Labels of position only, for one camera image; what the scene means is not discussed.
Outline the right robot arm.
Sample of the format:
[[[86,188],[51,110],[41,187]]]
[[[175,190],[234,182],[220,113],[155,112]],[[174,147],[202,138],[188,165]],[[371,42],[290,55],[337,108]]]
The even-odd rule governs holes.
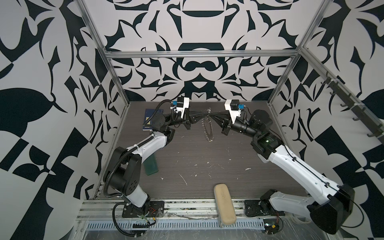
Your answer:
[[[251,137],[251,146],[264,163],[273,163],[284,170],[309,194],[302,197],[269,190],[262,200],[275,211],[307,218],[331,235],[344,227],[357,206],[355,190],[328,179],[294,154],[271,130],[273,120],[266,111],[255,110],[249,120],[241,118],[241,111],[210,112],[208,115],[222,127],[224,135],[235,131]]]

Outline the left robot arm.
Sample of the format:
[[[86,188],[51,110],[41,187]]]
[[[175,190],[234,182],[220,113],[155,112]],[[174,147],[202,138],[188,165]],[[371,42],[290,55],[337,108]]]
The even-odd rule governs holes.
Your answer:
[[[189,130],[192,124],[209,114],[208,111],[191,111],[189,107],[189,98],[161,101],[143,123],[144,126],[151,125],[150,135],[131,147],[117,147],[113,151],[103,176],[103,195],[108,199],[121,200],[112,209],[113,223],[121,234],[138,237],[138,234],[124,231],[118,226],[115,215],[118,206],[130,208],[134,215],[143,220],[150,213],[151,198],[139,184],[142,164],[173,140],[175,126],[183,125]]]

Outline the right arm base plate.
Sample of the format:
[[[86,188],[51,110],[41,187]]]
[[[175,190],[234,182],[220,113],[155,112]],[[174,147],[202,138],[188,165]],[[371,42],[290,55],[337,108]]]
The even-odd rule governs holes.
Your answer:
[[[245,215],[249,218],[262,216],[285,216],[284,212],[276,211],[266,200],[245,200]]]

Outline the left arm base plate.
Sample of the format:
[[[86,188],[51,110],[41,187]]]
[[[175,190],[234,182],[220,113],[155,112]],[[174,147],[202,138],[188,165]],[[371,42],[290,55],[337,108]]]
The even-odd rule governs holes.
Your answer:
[[[146,201],[142,207],[137,207],[133,204],[126,204],[123,209],[123,218],[138,218],[138,217],[156,217],[162,214],[165,208],[164,201]]]

